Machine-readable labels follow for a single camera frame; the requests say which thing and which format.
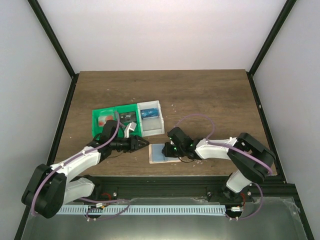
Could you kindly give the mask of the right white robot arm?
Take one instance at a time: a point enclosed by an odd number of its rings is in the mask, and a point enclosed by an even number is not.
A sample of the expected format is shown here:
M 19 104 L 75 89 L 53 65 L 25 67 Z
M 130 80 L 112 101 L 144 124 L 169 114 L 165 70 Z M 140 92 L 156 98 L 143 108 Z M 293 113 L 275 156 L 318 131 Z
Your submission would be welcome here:
M 243 189 L 251 184 L 261 184 L 272 175 L 275 154 L 249 133 L 223 140 L 208 138 L 192 139 L 181 128 L 175 127 L 167 133 L 169 142 L 161 153 L 167 158 L 189 160 L 223 159 L 230 160 L 237 170 L 230 174 L 218 194 L 232 202 Z

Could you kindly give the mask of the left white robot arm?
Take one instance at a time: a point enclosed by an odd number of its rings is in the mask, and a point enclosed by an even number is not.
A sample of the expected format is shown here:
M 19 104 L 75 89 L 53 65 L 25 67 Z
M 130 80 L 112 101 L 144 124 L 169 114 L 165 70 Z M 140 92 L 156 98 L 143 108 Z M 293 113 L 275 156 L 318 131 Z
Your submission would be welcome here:
M 118 120 L 108 120 L 102 132 L 96 134 L 80 152 L 60 163 L 40 164 L 34 170 L 22 195 L 21 202 L 30 208 L 33 216 L 52 218 L 61 207 L 75 200 L 97 202 L 102 196 L 99 180 L 93 176 L 80 176 L 90 167 L 100 164 L 113 151 L 133 153 L 150 143 L 138 135 L 132 135 L 135 123 L 124 130 Z M 123 137 L 118 136 L 122 130 Z

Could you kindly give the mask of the beige card holder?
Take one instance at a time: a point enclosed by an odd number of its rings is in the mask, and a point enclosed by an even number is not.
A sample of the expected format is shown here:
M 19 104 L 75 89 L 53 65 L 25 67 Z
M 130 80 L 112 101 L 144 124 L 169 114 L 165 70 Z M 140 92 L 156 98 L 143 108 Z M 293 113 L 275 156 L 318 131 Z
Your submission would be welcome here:
M 164 156 L 162 153 L 164 146 L 165 146 L 164 143 L 150 144 L 148 146 L 149 163 L 150 164 L 164 164 L 164 163 L 179 163 L 180 162 L 179 158 Z

